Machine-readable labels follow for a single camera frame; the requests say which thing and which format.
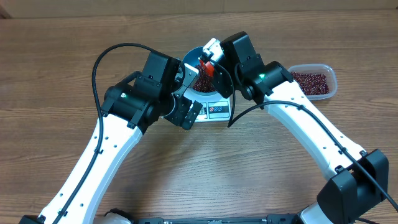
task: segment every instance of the red beans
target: red beans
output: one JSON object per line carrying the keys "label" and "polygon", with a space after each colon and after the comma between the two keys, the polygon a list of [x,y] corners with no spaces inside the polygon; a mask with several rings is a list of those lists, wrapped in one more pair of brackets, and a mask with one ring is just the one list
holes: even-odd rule
{"label": "red beans", "polygon": [[199,78],[195,84],[193,84],[193,89],[202,93],[211,93],[216,91],[214,86],[211,84],[211,77],[205,72],[205,70],[200,65],[196,65],[195,68],[199,70]]}
{"label": "red beans", "polygon": [[322,95],[329,93],[329,86],[326,82],[326,75],[324,74],[292,72],[292,75],[305,95]]}

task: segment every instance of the clear plastic container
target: clear plastic container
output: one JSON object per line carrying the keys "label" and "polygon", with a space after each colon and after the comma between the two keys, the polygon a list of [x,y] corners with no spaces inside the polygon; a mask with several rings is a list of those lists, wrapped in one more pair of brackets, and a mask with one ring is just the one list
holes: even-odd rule
{"label": "clear plastic container", "polygon": [[309,100],[324,100],[327,98],[331,98],[337,92],[337,79],[336,74],[333,69],[329,65],[325,64],[306,64],[306,65],[294,65],[291,66],[288,71],[298,72],[298,73],[321,73],[326,75],[326,83],[329,86],[329,93],[322,95],[306,95]]}

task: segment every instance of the robotic arm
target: robotic arm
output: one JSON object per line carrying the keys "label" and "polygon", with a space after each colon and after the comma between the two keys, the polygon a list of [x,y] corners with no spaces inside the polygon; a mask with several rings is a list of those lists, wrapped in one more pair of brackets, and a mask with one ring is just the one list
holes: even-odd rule
{"label": "robotic arm", "polygon": [[[264,105],[261,108],[266,107],[268,113],[300,141],[328,181],[318,194],[317,202],[298,215],[284,216],[285,221],[287,217],[290,221],[280,223],[351,223],[385,199],[346,156],[347,153],[351,155],[387,190],[388,160],[384,154],[379,150],[367,154],[361,146],[337,130],[305,97],[281,64],[271,62],[264,65],[245,32],[222,42],[212,39],[204,46],[201,61],[204,69],[213,76],[212,84],[224,98],[234,95],[237,89],[245,99],[254,100],[259,106]],[[215,65],[226,72],[218,72]],[[142,73],[135,72],[107,90],[101,107],[106,127],[101,150],[95,151],[99,136],[97,124],[86,150],[59,193],[38,217],[24,216],[20,223],[92,223],[102,196],[123,159],[159,116],[184,129],[192,127],[201,103],[192,103],[183,93],[197,74],[197,69],[182,65],[175,58],[151,52]],[[136,81],[131,86],[129,82],[133,79]],[[340,148],[325,128],[305,111],[318,118],[344,148]],[[99,154],[97,161],[68,208],[63,211],[94,153]],[[270,216],[275,221],[273,215],[265,217],[265,221],[269,222]],[[147,221],[145,224],[158,224],[158,220]]]}

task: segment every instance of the wooden table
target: wooden table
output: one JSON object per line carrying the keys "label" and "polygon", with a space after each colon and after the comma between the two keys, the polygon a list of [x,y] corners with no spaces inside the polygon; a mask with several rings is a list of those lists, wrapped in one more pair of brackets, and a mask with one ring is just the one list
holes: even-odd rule
{"label": "wooden table", "polygon": [[[39,214],[63,185],[96,123],[91,69],[120,42],[182,58],[210,38],[245,30],[265,62],[326,63],[339,88],[316,101],[342,132],[389,158],[398,200],[398,11],[267,12],[0,21],[0,223]],[[118,49],[98,70],[107,87],[141,70],[147,52]],[[241,96],[237,113],[253,105]],[[152,125],[127,156],[98,214],[247,217],[294,213],[324,186],[313,159],[276,119],[257,110],[232,128]],[[364,217],[396,223],[388,202]]]}

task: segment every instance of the wood grain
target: wood grain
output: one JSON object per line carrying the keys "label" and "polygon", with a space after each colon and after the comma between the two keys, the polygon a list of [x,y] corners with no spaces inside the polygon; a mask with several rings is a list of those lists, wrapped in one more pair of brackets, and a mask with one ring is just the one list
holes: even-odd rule
{"label": "wood grain", "polygon": [[395,9],[398,0],[0,0],[15,19],[85,16],[136,16],[159,14],[209,14]]}
{"label": "wood grain", "polygon": [[[58,192],[96,122],[91,69],[120,42],[182,58],[210,38],[245,30],[265,62],[326,63],[339,88],[314,102],[345,135],[389,158],[398,200],[398,13],[263,12],[0,21],[0,223],[38,214]],[[147,52],[117,49],[99,66],[100,96],[141,70]],[[237,99],[237,113],[253,102]],[[325,180],[297,140],[264,111],[232,128],[160,120],[127,156],[99,206],[135,217],[247,217],[298,212]],[[395,223],[383,202],[365,214]]]}

